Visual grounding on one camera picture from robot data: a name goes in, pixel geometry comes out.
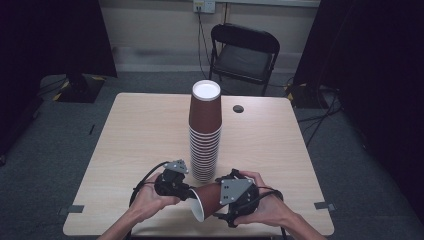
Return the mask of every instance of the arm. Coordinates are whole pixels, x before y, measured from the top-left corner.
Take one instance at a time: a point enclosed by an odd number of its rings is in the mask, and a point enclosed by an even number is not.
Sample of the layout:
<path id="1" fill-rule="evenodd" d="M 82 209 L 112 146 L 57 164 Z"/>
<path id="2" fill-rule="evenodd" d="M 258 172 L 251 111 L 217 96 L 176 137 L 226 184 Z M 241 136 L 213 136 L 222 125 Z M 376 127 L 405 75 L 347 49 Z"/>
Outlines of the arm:
<path id="1" fill-rule="evenodd" d="M 154 182 L 159 176 L 156 173 L 146 182 Z M 168 205 L 175 205 L 180 201 L 177 197 L 163 197 L 156 194 L 153 184 L 146 183 L 137 194 L 128 210 L 98 239 L 123 239 L 137 224 L 154 216 L 159 210 Z"/>
<path id="2" fill-rule="evenodd" d="M 240 174 L 253 178 L 258 187 L 267 187 L 259 173 L 240 171 Z M 269 190 L 264 188 L 259 189 L 260 194 L 267 191 Z M 293 212 L 275 195 L 269 195 L 263 198 L 254 213 L 238 217 L 234 221 L 234 224 L 239 225 L 254 222 L 283 227 L 297 240 L 325 239 L 301 215 Z"/>

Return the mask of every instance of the wall outlet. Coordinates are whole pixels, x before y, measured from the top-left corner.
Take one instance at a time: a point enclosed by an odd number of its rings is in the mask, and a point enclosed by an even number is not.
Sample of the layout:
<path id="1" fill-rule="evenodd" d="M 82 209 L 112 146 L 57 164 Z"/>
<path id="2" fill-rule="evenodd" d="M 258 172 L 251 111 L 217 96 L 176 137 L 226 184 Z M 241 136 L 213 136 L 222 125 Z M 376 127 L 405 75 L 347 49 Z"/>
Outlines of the wall outlet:
<path id="1" fill-rule="evenodd" d="M 215 13 L 215 1 L 193 0 L 193 12 Z"/>

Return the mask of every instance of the white wall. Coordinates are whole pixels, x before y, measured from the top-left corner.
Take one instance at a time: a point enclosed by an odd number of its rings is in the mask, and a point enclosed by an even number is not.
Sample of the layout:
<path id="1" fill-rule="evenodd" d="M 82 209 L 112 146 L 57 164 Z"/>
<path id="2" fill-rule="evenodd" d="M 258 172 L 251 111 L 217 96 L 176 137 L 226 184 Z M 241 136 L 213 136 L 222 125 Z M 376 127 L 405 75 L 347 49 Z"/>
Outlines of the white wall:
<path id="1" fill-rule="evenodd" d="M 134 65 L 138 59 L 138 65 L 181 66 L 181 70 L 198 68 L 199 21 L 198 15 L 192 12 L 191 1 L 101 0 L 100 4 L 111 45 L 119 47 L 114 50 L 117 65 Z M 270 32 L 281 45 L 276 71 L 294 72 L 316 10 L 217 3 L 216 13 L 202 14 L 201 21 L 208 50 L 211 48 L 210 31 L 224 22 L 225 12 L 226 22 Z M 201 59 L 203 65 L 207 65 L 203 39 L 201 41 Z"/>

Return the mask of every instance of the white cup rim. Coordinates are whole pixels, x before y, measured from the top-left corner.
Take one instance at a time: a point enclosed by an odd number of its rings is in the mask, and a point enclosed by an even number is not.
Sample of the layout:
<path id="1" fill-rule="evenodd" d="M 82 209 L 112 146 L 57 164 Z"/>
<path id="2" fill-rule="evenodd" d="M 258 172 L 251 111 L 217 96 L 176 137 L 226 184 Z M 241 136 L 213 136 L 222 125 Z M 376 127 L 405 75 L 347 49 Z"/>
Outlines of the white cup rim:
<path id="1" fill-rule="evenodd" d="M 190 189 L 190 191 L 192 191 L 196 196 L 196 199 L 189 198 L 191 211 L 193 212 L 193 215 L 197 221 L 203 222 L 205 221 L 205 212 L 203 211 L 202 202 L 200 201 L 199 196 L 197 195 L 196 191 L 194 191 L 194 189 Z"/>
<path id="2" fill-rule="evenodd" d="M 200 80 L 193 85 L 193 96 L 201 101 L 213 101 L 221 95 L 221 87 L 211 80 Z"/>

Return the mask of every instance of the wooden table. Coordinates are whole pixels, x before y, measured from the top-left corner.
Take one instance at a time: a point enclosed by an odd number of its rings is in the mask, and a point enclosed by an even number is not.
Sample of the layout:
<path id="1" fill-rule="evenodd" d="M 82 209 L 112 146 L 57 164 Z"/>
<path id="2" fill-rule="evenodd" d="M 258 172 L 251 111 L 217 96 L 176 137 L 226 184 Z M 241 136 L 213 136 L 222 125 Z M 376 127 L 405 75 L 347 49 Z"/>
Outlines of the wooden table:
<path id="1" fill-rule="evenodd" d="M 235 113 L 234 105 L 244 107 Z M 190 95 L 121 93 L 116 97 L 63 231 L 70 236 L 101 235 L 128 208 L 132 188 L 158 163 L 183 159 L 190 166 Z M 216 177 L 232 168 L 260 172 L 285 202 L 321 234 L 334 231 L 299 126 L 285 98 L 222 96 L 223 126 Z M 201 186 L 187 175 L 185 183 Z M 138 224 L 133 235 L 273 236 L 280 229 L 263 224 L 228 228 L 215 217 L 198 222 L 180 202 Z"/>

